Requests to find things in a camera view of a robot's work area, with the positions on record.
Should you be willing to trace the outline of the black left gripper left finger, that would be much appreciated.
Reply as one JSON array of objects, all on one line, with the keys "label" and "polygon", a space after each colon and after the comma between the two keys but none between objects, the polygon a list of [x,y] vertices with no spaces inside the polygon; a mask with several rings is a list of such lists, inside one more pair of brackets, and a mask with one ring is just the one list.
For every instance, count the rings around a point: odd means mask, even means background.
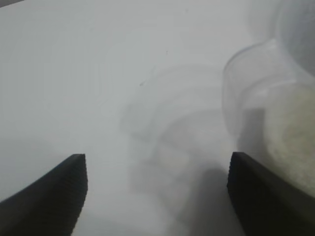
[{"label": "black left gripper left finger", "polygon": [[70,236],[88,191],[86,156],[73,154],[0,203],[2,236]]}]

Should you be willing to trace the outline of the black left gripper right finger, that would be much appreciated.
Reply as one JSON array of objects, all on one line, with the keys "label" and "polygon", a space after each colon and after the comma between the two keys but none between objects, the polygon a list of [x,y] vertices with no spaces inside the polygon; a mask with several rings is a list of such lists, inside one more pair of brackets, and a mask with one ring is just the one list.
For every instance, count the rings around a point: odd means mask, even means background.
[{"label": "black left gripper right finger", "polygon": [[243,152],[231,156],[227,190],[245,235],[315,234],[315,199]]}]

